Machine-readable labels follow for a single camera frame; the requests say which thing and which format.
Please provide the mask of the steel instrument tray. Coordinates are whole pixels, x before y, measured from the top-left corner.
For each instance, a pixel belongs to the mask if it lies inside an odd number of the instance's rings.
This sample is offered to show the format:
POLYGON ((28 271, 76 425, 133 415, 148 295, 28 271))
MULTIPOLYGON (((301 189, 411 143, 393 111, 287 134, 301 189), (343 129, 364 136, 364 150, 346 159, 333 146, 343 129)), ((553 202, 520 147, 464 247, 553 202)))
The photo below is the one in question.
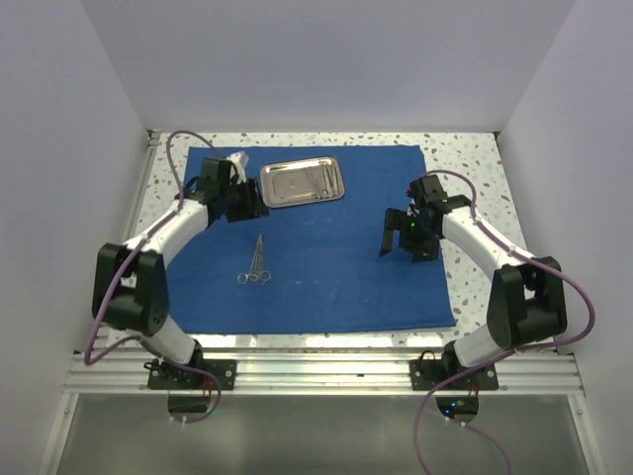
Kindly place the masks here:
POLYGON ((337 159, 330 155, 266 164, 260 170, 260 182, 264 204, 274 209, 335 201, 345 195, 340 165, 337 159), (332 198, 318 200, 307 179, 306 171, 309 167, 324 167, 330 164, 336 168, 339 193, 332 198))

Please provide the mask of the blue surgical cloth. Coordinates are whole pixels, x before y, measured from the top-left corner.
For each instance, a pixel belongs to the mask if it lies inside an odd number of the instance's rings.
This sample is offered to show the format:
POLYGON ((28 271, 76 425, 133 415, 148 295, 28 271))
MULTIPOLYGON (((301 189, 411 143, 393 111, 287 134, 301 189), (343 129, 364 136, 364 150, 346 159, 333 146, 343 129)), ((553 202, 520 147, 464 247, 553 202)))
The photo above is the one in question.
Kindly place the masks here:
POLYGON ((386 332, 451 327, 441 259, 412 263, 394 248, 380 257, 388 208, 425 169, 418 146, 252 146, 247 172, 270 163, 334 156, 345 195, 274 209, 238 223, 218 220, 167 269, 170 313, 187 333, 386 332), (240 285, 259 235, 271 279, 240 285))

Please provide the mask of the steel surgical scissors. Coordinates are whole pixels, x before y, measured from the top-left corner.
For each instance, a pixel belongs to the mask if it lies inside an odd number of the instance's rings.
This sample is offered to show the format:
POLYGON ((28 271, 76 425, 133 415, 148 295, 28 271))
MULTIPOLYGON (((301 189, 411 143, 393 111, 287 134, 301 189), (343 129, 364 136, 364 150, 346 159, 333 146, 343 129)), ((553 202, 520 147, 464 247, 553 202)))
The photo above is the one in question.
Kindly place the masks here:
POLYGON ((263 235, 259 235, 254 249, 253 263, 251 264, 248 280, 263 285, 270 279, 271 272, 267 270, 264 265, 263 235))

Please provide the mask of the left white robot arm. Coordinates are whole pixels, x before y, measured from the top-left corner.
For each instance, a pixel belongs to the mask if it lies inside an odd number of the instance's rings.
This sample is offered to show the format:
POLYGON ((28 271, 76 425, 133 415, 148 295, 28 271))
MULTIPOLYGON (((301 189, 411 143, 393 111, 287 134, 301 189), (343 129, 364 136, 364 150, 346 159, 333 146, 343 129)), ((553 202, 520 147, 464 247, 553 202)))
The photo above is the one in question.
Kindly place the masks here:
POLYGON ((143 233, 98 251, 92 314, 94 328, 84 352, 92 355, 98 328, 105 324, 138 340, 171 365, 170 375, 183 388, 199 386, 206 375, 202 348, 170 316, 166 270, 197 235, 214 222, 238 223, 268 215, 256 178, 246 175, 248 156, 206 158, 192 190, 182 190, 168 211, 143 233))

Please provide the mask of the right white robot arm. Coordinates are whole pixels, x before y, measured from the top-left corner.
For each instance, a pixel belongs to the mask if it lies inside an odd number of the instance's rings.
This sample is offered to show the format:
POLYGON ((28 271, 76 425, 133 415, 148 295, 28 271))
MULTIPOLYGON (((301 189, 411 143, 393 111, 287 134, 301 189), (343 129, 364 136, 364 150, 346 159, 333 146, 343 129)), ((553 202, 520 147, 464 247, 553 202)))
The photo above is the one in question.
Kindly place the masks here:
POLYGON ((434 173, 413 180, 407 197, 406 209, 385 212, 379 254, 398 246, 413 262, 430 261, 448 240, 491 282, 485 324, 447 343, 440 356, 424 352, 414 364, 414 376, 463 388, 491 359, 567 329, 564 283, 556 259, 537 258, 516 246, 478 214, 474 195, 448 195, 434 173))

